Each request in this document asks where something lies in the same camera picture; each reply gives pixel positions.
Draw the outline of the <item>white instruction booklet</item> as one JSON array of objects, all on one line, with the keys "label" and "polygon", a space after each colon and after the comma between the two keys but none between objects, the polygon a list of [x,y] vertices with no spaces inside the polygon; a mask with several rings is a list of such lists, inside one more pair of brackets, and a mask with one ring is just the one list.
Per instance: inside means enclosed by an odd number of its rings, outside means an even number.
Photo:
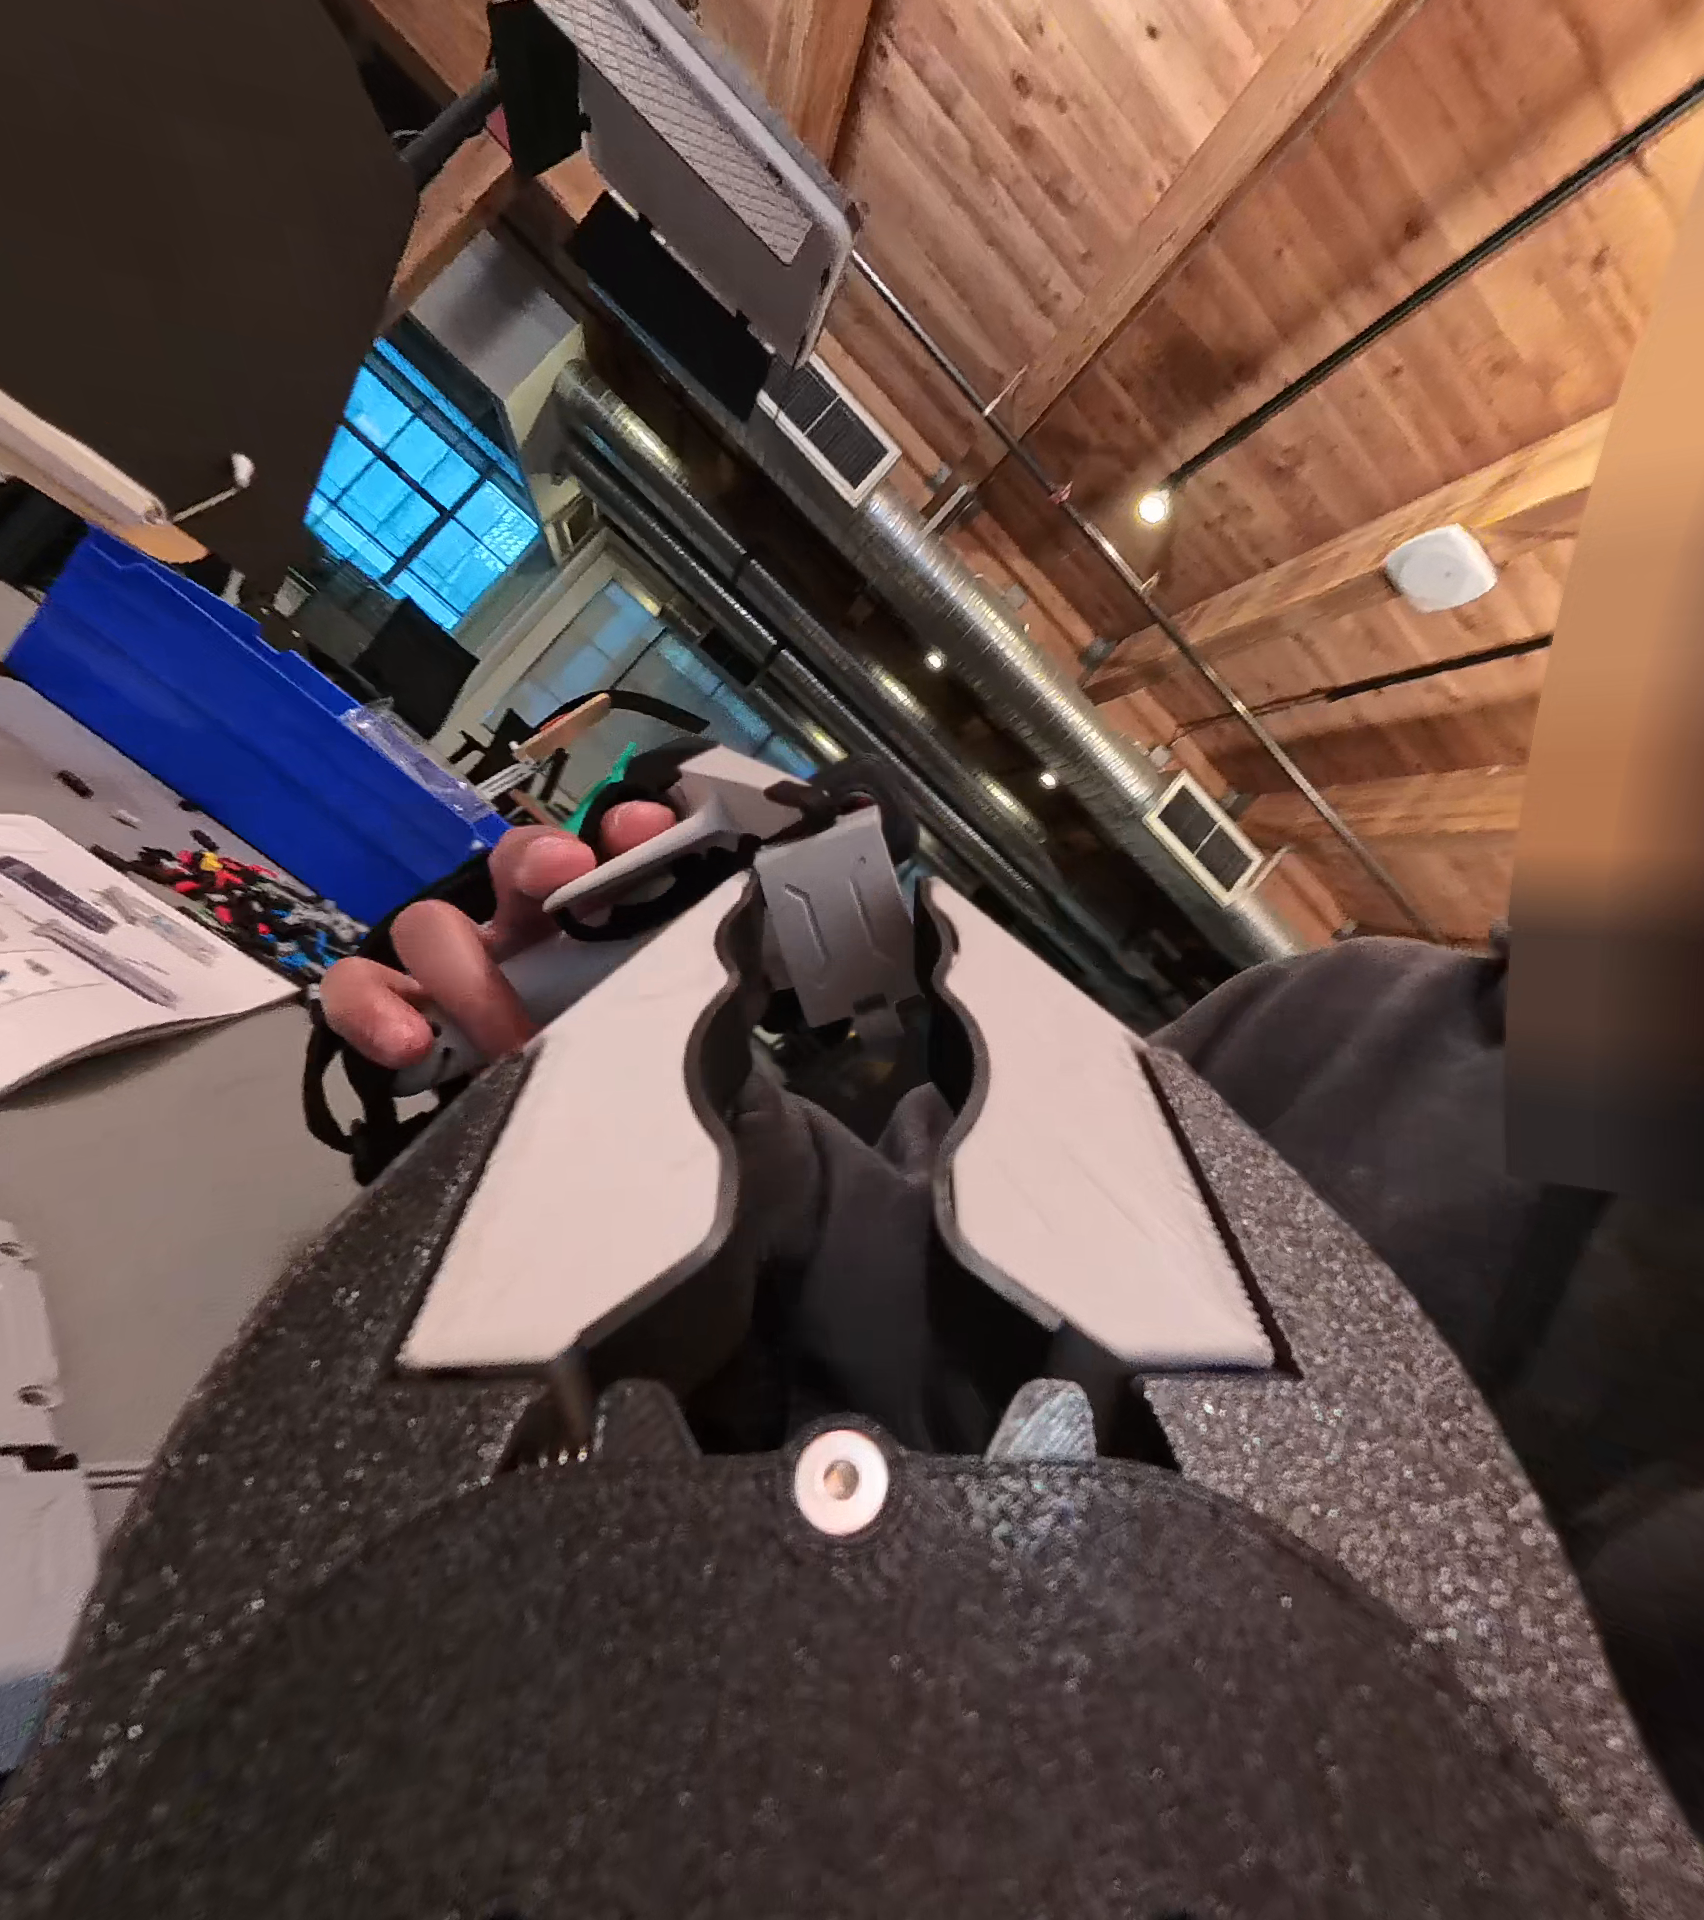
[{"label": "white instruction booklet", "polygon": [[42,819],[0,814],[0,1099],[294,983]]}]

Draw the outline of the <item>pile of small colourful pieces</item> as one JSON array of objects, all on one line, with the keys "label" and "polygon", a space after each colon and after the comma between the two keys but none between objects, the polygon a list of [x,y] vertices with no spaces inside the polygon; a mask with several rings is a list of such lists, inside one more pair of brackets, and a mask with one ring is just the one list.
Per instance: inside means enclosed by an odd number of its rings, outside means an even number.
[{"label": "pile of small colourful pieces", "polygon": [[359,947],[367,926],[287,876],[212,845],[142,847],[119,855],[94,843],[107,867],[145,882],[191,922],[280,976],[308,986]]}]

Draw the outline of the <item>large grid window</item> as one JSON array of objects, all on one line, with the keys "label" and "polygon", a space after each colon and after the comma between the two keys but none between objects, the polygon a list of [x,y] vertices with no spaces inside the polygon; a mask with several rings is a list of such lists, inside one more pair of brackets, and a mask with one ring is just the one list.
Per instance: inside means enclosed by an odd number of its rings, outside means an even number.
[{"label": "large grid window", "polygon": [[386,342],[353,376],[304,528],[327,562],[441,632],[508,575],[551,567],[543,521],[497,430]]}]

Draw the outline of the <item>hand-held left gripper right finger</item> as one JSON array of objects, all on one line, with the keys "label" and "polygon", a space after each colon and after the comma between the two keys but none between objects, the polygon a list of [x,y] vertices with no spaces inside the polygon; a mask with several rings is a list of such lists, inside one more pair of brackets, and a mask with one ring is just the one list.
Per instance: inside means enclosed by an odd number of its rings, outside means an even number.
[{"label": "hand-held left gripper right finger", "polygon": [[953,1109],[934,1204],[961,1268],[1136,1376],[1273,1370],[1142,1038],[945,879],[919,884],[916,930]]}]

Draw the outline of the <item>person's right hand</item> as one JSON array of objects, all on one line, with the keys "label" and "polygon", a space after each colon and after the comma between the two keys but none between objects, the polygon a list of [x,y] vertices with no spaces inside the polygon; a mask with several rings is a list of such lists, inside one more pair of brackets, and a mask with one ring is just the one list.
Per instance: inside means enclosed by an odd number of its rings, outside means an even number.
[{"label": "person's right hand", "polygon": [[597,843],[563,828],[509,828],[484,870],[488,918],[474,920],[443,898],[406,904],[388,932],[392,963],[356,953],[325,976],[318,994],[324,1027],[370,1063],[397,1072],[431,1051],[435,1010],[484,1062],[504,1058],[536,1032],[504,966],[561,938],[545,909],[549,896],[587,877],[602,860],[668,834],[675,822],[668,804],[625,800],[603,816]]}]

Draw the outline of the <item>blue plastic bin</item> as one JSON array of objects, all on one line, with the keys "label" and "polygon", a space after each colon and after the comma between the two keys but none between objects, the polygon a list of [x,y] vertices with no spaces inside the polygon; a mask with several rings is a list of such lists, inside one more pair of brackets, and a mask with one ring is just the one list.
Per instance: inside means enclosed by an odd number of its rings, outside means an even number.
[{"label": "blue plastic bin", "polygon": [[3,661],[364,923],[506,834],[351,727],[356,703],[245,611],[104,532],[77,543]]}]

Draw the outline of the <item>white air vent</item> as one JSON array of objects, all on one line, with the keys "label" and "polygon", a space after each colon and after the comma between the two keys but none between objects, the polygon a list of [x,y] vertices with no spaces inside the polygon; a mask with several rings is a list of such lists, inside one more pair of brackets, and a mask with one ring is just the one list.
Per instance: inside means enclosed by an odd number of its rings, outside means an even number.
[{"label": "white air vent", "polygon": [[854,509],[888,481],[901,447],[815,356],[790,361],[773,354],[758,407]]},{"label": "white air vent", "polygon": [[1177,770],[1147,805],[1144,828],[1220,901],[1242,900],[1265,861],[1186,770]]}]

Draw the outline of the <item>clear plastic bag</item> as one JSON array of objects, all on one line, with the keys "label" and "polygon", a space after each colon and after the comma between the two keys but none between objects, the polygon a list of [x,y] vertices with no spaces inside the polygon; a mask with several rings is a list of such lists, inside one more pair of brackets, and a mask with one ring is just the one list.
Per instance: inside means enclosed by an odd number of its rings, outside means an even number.
[{"label": "clear plastic bag", "polygon": [[423,735],[414,732],[388,698],[361,702],[339,716],[339,724],[359,741],[383,756],[403,778],[433,804],[463,822],[477,822],[493,814],[493,804],[431,751]]}]

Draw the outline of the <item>silver air duct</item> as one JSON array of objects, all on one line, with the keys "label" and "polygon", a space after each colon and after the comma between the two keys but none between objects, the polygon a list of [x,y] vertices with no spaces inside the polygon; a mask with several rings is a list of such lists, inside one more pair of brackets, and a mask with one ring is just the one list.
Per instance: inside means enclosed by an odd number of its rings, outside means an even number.
[{"label": "silver air duct", "polygon": [[904,495],[881,481],[839,533],[845,558],[916,636],[945,655],[994,721],[1016,735],[1057,783],[1176,905],[1240,963],[1307,951],[1305,938],[1261,898],[1263,861],[1236,901],[1221,901],[1162,845],[1144,814],[1176,772],[1155,768],[1094,711],[1038,650],[984,580],[959,562]]}]

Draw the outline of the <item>black divider panel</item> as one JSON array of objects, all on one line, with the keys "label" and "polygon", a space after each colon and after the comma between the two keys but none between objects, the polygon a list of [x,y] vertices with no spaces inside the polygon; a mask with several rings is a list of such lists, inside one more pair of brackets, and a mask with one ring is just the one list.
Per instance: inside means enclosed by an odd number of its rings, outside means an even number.
[{"label": "black divider panel", "polygon": [[0,391],[257,583],[416,206],[324,3],[0,1]]}]

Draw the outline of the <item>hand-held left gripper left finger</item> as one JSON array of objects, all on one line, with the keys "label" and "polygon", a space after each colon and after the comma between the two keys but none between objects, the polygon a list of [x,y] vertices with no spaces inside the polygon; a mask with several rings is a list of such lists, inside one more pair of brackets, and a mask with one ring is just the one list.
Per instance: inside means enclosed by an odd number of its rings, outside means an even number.
[{"label": "hand-held left gripper left finger", "polygon": [[696,1400],[748,1342],[727,1108],[764,909],[729,876],[545,1022],[395,1345],[406,1379]]}]

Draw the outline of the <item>grey ceiling heater unit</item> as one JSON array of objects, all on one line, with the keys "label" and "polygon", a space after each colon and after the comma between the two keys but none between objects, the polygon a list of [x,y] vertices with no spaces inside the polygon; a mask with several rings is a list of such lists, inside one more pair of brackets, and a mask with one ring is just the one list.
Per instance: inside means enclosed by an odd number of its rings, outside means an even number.
[{"label": "grey ceiling heater unit", "polygon": [[808,361],[854,253],[854,206],[675,3],[488,3],[514,173],[584,155],[612,200],[787,366]]}]

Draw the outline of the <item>white round ceiling device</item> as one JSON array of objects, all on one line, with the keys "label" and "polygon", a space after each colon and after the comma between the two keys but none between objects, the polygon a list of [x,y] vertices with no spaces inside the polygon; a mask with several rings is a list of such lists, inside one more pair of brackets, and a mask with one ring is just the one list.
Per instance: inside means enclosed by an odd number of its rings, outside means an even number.
[{"label": "white round ceiling device", "polygon": [[1396,543],[1382,559],[1392,592],[1417,614],[1458,611],[1500,585],[1485,543],[1462,523],[1443,523]]}]

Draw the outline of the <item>green tote bag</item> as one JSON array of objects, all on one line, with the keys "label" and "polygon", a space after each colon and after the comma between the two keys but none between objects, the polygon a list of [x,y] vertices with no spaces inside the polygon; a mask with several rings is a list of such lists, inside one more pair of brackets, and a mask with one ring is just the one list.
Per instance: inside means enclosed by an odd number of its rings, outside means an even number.
[{"label": "green tote bag", "polygon": [[565,817],[563,825],[572,837],[581,839],[597,852],[605,817],[624,804],[649,800],[649,790],[642,782],[632,779],[632,766],[642,758],[645,758],[645,754],[636,741],[620,750],[605,775],[577,797],[577,804]]}]

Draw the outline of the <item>black and wood curved lamp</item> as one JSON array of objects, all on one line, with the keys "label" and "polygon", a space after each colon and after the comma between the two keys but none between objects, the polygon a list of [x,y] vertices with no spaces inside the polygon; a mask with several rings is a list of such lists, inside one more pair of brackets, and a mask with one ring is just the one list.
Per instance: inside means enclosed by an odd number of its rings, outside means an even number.
[{"label": "black and wood curved lamp", "polygon": [[528,822],[558,825],[551,800],[569,751],[614,714],[658,721],[693,740],[710,729],[705,717],[669,700],[621,686],[602,687],[559,703],[533,727],[508,740],[497,764],[488,774],[471,775],[468,785],[502,816],[516,811]]}]

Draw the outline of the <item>grey curved panel piece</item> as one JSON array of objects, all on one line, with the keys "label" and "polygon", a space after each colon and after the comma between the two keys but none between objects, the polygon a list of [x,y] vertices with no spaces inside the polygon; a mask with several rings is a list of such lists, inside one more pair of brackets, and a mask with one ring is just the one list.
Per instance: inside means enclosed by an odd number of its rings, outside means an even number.
[{"label": "grey curved panel piece", "polygon": [[773,951],[767,976],[793,995],[808,1030],[896,1023],[919,995],[914,918],[878,805],[765,841],[754,876]]}]

